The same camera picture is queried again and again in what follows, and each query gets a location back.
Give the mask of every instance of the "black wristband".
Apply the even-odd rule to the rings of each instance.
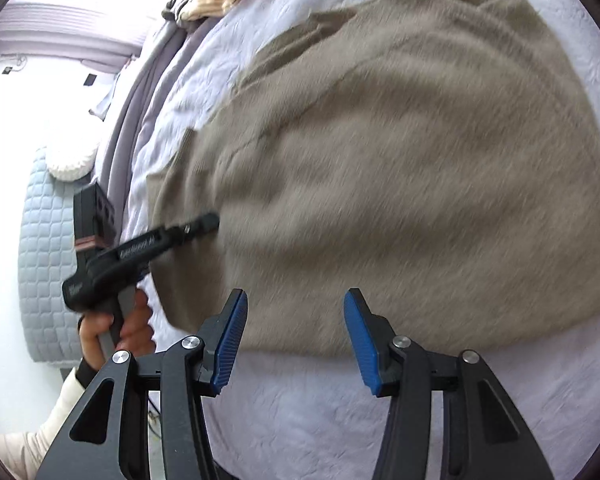
[[[96,375],[97,370],[91,368],[84,358],[82,358],[82,361],[80,361],[80,366],[78,366],[78,369],[75,370],[75,378],[78,380],[78,383],[82,385],[82,388],[86,389]]]

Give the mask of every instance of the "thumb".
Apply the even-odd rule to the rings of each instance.
[[[112,323],[113,316],[102,312],[88,312],[80,323],[82,355],[94,370],[99,370],[104,365],[104,354],[97,336],[106,332]]]

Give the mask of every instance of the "white sleeve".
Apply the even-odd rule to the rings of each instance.
[[[75,369],[68,375],[60,398],[51,415],[35,433],[0,434],[0,460],[19,480],[33,480],[46,452],[62,424],[84,393],[75,378]]]

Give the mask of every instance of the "white floor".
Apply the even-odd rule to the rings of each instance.
[[[17,247],[22,205],[35,150],[55,134],[78,135],[110,75],[83,86],[78,61],[28,57],[20,72],[0,62],[0,433],[30,431],[46,419],[62,386],[57,369],[33,363],[19,319]]]

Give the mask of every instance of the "bed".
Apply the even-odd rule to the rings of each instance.
[[[260,47],[310,11],[361,1],[243,0],[212,28],[189,35],[165,72],[174,82],[161,88],[167,93],[163,105],[137,137],[122,239],[148,227],[146,176],[166,165],[187,126],[205,124]],[[599,28],[578,0],[529,1],[557,34],[600,125]],[[183,333],[165,319],[150,278],[143,287],[155,310],[160,351]],[[600,443],[600,316],[485,357],[555,478],[574,478]],[[387,406],[368,393],[352,360],[242,352],[231,384],[220,397],[206,400],[205,408],[214,457],[238,478],[365,479],[372,475]],[[441,437],[441,399],[435,397],[427,479],[439,476]]]

